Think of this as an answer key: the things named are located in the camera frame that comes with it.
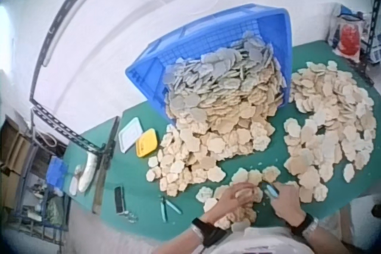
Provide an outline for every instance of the person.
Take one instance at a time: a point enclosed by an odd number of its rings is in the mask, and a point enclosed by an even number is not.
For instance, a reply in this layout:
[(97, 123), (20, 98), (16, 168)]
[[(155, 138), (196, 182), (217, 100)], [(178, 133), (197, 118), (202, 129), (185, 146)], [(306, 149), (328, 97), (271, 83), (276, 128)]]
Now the person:
[[(306, 214), (301, 208), (299, 190), (295, 186), (288, 186), (275, 182), (273, 186), (278, 191), (278, 197), (271, 197), (271, 205), (275, 214), (285, 220), (286, 227), (246, 228), (242, 233), (232, 233), (228, 238), (215, 245), (205, 248), (202, 245), (209, 238), (208, 233), (203, 233), (195, 225), (178, 237), (159, 246), (154, 254), (188, 254), (193, 253), (198, 247), (201, 252), (208, 251), (212, 254), (347, 254), (349, 253), (342, 242), (327, 230), (318, 226), (317, 219)], [(196, 225), (206, 225), (211, 231), (212, 225), (226, 214), (240, 206), (252, 202), (252, 196), (238, 196), (237, 192), (244, 189), (254, 189), (251, 183), (238, 183), (230, 186), (222, 194), (220, 200), (204, 215), (195, 219)], [(212, 232), (222, 231), (215, 228)]]

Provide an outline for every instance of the blue container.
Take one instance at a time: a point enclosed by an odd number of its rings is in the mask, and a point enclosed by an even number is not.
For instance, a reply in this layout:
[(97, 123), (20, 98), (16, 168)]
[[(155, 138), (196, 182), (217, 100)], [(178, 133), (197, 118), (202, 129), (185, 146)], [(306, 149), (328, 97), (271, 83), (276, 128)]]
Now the blue container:
[(180, 57), (200, 59), (202, 54), (229, 47), (248, 30), (273, 45), (287, 82), (283, 91), (283, 104), (286, 104), (291, 85), (292, 44), (290, 18), (283, 8), (247, 4), (191, 22), (150, 43), (126, 70), (126, 76), (151, 106), (171, 122), (165, 113), (167, 88), (162, 81), (165, 67)]
[(63, 190), (67, 164), (59, 157), (53, 156), (46, 172), (46, 183)]

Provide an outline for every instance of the black wristwatch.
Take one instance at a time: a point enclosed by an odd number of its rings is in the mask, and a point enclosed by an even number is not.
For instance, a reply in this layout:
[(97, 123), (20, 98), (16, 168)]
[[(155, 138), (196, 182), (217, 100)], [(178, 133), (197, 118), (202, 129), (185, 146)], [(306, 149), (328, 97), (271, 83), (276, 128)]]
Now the black wristwatch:
[(220, 227), (215, 227), (209, 223), (205, 223), (198, 218), (193, 219), (192, 229), (198, 235), (201, 233), (200, 238), (202, 239), (202, 245), (206, 248), (219, 242), (226, 234), (227, 231), (221, 229)]
[(297, 227), (293, 227), (291, 225), (290, 228), (291, 228), (291, 232), (296, 235), (296, 236), (303, 236), (303, 232), (311, 225), (313, 224), (313, 222), (315, 221), (315, 219), (313, 218), (312, 215), (306, 213), (305, 214), (305, 218), (303, 220), (303, 222), (297, 226)]

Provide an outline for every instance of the wrist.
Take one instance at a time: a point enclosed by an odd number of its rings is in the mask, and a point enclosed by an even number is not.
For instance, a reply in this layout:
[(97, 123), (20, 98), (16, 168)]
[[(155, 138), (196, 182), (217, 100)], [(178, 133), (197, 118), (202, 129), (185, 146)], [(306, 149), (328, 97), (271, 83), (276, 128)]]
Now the wrist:
[(199, 219), (202, 222), (214, 225), (220, 218), (218, 217), (218, 215), (214, 214), (212, 211), (207, 211), (206, 213), (201, 215)]
[(290, 219), (287, 220), (287, 223), (292, 227), (298, 227), (305, 220), (306, 213), (303, 210), (300, 210), (292, 215)]

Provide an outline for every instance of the right hand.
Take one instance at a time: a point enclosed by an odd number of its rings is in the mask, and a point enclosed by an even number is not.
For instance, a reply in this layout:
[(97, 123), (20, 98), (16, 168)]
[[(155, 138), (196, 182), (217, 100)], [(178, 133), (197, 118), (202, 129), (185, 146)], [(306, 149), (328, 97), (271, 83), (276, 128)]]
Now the right hand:
[(273, 183), (279, 191), (279, 197), (271, 199), (271, 206), (278, 217), (293, 227), (299, 226), (305, 219), (305, 212), (300, 207), (299, 188)]

